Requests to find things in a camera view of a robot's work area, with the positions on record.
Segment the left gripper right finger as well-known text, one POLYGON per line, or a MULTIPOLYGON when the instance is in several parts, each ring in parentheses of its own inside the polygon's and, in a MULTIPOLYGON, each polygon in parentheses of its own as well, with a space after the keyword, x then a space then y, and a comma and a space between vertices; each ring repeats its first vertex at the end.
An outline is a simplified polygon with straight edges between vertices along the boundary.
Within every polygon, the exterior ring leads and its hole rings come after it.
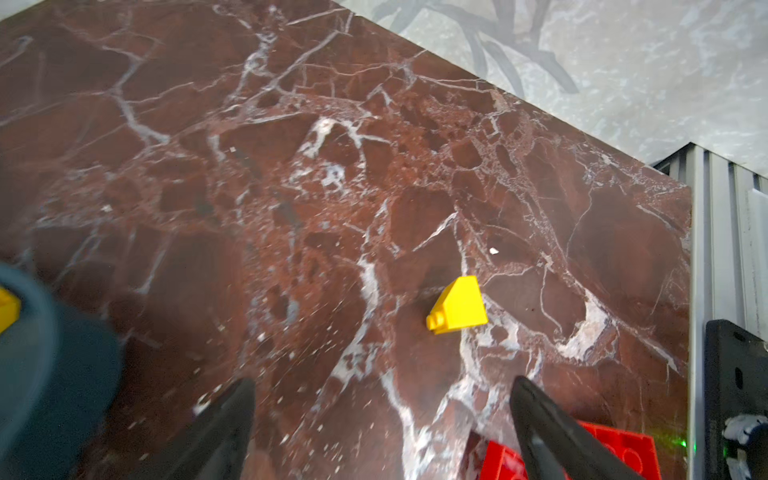
POLYGON ((515 378, 510 409, 530 479, 638 479, 535 383, 515 378))

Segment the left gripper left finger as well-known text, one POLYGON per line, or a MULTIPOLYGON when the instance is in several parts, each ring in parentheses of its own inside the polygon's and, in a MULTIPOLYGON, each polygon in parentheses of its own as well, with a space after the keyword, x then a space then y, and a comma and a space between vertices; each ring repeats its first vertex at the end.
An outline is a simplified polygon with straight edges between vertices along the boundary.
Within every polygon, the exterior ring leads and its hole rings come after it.
POLYGON ((255 384, 230 385, 162 450, 128 474, 130 479, 238 479, 254 418, 255 384))

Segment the yellow sloped brick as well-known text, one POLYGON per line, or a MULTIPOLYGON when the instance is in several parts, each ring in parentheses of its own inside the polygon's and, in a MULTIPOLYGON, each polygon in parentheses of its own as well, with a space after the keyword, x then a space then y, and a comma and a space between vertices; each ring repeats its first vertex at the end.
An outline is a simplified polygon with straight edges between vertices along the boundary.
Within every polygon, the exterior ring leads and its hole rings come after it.
POLYGON ((10 290, 0 287, 0 333, 17 322, 20 314, 21 300, 10 290))

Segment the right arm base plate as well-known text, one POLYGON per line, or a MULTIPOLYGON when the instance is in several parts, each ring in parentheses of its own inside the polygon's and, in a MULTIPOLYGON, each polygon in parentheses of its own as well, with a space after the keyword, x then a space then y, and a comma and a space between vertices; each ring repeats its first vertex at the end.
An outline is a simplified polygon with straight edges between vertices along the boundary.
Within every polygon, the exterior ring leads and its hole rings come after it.
POLYGON ((767 343, 728 320, 706 324, 707 479, 767 477, 767 343))

